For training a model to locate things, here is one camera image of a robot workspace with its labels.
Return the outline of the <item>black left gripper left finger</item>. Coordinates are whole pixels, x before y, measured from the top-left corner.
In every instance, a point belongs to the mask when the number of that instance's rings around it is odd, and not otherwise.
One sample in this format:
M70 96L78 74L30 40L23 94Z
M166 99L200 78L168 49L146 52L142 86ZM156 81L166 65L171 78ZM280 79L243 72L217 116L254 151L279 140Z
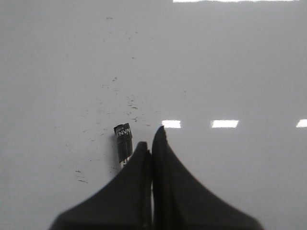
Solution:
M139 142L127 165L104 188L57 216L52 230L150 230L152 156Z

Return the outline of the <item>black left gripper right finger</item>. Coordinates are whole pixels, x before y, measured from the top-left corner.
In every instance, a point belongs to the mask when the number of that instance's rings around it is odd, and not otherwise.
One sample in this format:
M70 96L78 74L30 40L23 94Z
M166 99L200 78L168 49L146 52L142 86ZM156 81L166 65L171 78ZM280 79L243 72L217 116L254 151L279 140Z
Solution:
M153 140L153 195L156 230L261 230L252 216L203 186L168 144L163 126Z

